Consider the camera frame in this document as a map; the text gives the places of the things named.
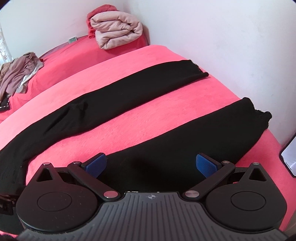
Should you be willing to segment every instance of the white wall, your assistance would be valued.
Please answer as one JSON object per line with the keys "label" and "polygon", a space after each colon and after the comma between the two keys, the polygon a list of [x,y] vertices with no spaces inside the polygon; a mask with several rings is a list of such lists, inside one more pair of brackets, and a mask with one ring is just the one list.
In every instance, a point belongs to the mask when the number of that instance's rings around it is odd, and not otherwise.
{"label": "white wall", "polygon": [[0,12],[7,46],[14,58],[33,51],[41,56],[68,39],[87,34],[86,15],[121,0],[11,0]]}
{"label": "white wall", "polygon": [[270,111],[281,144],[296,131],[296,4],[292,0],[126,0],[151,44],[192,59],[239,97]]}

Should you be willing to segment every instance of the bed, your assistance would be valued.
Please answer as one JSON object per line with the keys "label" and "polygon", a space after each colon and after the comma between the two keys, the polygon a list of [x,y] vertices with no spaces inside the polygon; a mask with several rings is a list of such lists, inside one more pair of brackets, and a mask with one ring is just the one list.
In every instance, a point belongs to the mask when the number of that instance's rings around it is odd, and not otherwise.
{"label": "bed", "polygon": [[135,41],[110,49],[100,49],[95,38],[88,36],[49,51],[41,58],[44,67],[29,81],[25,94],[16,93],[9,98],[10,110],[0,113],[0,123],[29,100],[69,76],[107,59],[147,46],[144,35]]}
{"label": "bed", "polygon": [[[29,125],[85,93],[144,68],[179,60],[184,58],[164,46],[151,45],[109,59],[55,83],[0,124],[0,149]],[[84,162],[99,152],[108,155],[152,139],[237,100],[239,98],[235,94],[210,75],[127,111],[90,131],[57,142],[31,160],[26,183],[44,162],[65,167],[73,161]],[[296,209],[296,191],[291,188],[296,185],[296,179],[280,161],[280,149],[275,137],[266,130],[236,166],[248,167],[252,162],[260,162],[266,169],[287,202],[287,213],[280,227],[285,230]]]}

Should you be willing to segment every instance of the silver screw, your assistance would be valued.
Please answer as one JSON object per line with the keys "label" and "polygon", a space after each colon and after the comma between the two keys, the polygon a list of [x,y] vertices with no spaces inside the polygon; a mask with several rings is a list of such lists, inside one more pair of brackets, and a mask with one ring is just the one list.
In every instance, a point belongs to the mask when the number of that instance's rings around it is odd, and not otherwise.
{"label": "silver screw", "polygon": [[104,197],[106,198],[115,198],[117,196],[118,196],[118,192],[115,192],[115,191],[104,192]]}
{"label": "silver screw", "polygon": [[200,193],[195,190],[189,190],[189,191],[185,192],[185,196],[190,197],[190,198],[195,198],[195,197],[198,197],[199,195],[200,195]]}

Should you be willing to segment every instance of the white lace curtain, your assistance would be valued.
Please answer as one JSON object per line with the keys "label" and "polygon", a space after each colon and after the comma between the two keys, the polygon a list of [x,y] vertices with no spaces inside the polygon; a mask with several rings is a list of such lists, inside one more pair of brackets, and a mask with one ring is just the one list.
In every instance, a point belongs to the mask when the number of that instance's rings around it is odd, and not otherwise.
{"label": "white lace curtain", "polygon": [[0,24],[0,65],[12,61],[12,56],[9,52],[9,49],[6,45],[1,24]]}

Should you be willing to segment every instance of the pile of clothes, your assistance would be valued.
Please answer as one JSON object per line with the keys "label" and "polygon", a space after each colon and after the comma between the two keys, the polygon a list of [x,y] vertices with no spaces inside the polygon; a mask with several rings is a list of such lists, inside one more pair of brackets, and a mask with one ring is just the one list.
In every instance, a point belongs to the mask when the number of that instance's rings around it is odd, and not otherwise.
{"label": "pile of clothes", "polygon": [[143,33],[142,23],[133,15],[105,4],[87,15],[89,38],[96,38],[101,49],[112,49],[130,43]]}
{"label": "pile of clothes", "polygon": [[10,96],[15,93],[26,93],[29,80],[43,66],[43,62],[33,52],[26,53],[1,66],[0,112],[10,109]]}

